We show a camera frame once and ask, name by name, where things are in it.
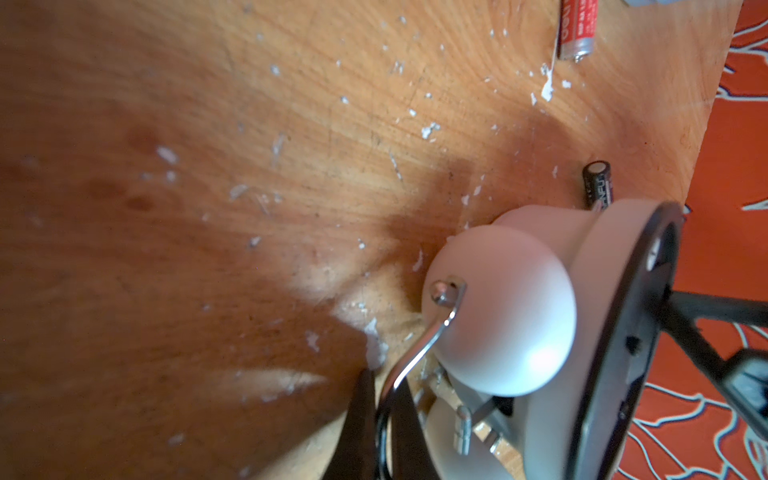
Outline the white twin-bell alarm clock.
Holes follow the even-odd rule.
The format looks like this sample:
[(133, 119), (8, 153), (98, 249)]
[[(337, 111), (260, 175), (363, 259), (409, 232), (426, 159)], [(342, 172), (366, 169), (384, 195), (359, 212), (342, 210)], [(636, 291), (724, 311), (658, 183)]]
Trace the white twin-bell alarm clock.
[[(377, 477), (391, 476), (395, 390), (433, 353), (474, 421), (509, 441), (529, 479), (608, 479), (619, 465), (660, 333), (682, 209), (530, 205), (448, 241), (422, 290), (428, 329), (392, 369), (377, 412)], [(439, 479), (506, 470), (438, 401), (421, 424)]]

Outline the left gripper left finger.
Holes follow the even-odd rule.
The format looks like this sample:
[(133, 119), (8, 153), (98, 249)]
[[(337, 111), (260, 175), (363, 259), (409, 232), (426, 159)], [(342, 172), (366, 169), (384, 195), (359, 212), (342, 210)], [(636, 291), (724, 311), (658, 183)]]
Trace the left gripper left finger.
[(377, 474), (375, 374), (357, 378), (334, 453), (322, 480), (372, 480)]

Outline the light blue square alarm clock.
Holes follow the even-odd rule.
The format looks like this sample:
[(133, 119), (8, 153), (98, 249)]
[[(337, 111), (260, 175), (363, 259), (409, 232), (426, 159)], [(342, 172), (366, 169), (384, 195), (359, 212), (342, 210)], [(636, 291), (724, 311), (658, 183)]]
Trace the light blue square alarm clock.
[(669, 5), (681, 0), (624, 0), (624, 2), (630, 7), (643, 7), (651, 5)]

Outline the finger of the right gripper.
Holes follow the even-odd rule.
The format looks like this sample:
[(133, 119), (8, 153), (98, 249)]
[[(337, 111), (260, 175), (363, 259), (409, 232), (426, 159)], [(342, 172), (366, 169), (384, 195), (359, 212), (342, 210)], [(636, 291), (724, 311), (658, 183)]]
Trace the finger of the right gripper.
[(725, 359), (697, 327), (700, 319), (765, 327), (761, 301), (669, 291), (662, 304), (662, 329), (762, 439), (767, 439), (767, 352), (744, 347)]

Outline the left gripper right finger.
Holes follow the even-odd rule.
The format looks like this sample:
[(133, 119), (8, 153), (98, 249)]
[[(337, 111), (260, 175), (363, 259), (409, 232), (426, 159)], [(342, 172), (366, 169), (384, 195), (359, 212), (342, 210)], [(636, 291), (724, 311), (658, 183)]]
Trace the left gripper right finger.
[(390, 423), (392, 478), (438, 480), (407, 381), (394, 392)]

